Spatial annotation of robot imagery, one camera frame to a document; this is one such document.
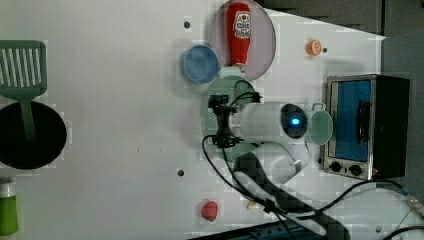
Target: blue light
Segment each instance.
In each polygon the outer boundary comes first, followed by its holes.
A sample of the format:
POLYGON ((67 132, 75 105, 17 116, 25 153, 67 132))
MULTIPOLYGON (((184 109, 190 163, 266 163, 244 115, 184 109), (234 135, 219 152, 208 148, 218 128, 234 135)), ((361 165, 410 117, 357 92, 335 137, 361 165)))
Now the blue light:
POLYGON ((293 125, 298 125, 299 123, 300 123, 299 119, 297 119, 297 118, 293 118, 292 119, 292 124, 293 125))

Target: green spatula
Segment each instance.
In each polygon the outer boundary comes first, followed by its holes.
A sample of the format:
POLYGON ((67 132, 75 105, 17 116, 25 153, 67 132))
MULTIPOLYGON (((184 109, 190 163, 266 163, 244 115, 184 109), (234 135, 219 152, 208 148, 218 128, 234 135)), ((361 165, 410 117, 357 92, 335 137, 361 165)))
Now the green spatula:
POLYGON ((46 90, 46 45, 41 41, 0 40, 0 95, 20 103, 27 141, 35 139, 31 100, 46 90))

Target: screw hole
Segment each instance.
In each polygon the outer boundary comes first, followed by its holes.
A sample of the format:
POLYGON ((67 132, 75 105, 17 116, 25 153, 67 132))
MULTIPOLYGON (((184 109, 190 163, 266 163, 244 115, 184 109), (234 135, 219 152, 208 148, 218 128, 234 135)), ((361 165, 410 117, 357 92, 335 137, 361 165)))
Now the screw hole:
POLYGON ((177 175, 180 176, 180 177, 184 176, 184 171, 178 170, 177 175))

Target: ketchup bottle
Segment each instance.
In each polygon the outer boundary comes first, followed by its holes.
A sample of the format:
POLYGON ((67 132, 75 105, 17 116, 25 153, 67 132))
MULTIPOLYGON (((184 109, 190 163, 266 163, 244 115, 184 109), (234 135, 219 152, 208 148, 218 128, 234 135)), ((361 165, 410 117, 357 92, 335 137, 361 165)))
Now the ketchup bottle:
POLYGON ((227 11, 227 38, 231 65, 244 73, 250 46, 250 9, 247 4, 231 4, 227 11))

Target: toaster oven door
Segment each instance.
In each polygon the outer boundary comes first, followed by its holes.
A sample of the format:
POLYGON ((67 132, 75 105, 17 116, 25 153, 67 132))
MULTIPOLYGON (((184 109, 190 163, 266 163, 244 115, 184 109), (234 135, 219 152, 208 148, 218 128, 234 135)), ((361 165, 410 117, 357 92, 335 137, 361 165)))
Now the toaster oven door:
POLYGON ((332 82, 331 115, 335 121, 329 157, 368 161, 371 85, 370 80, 332 82))

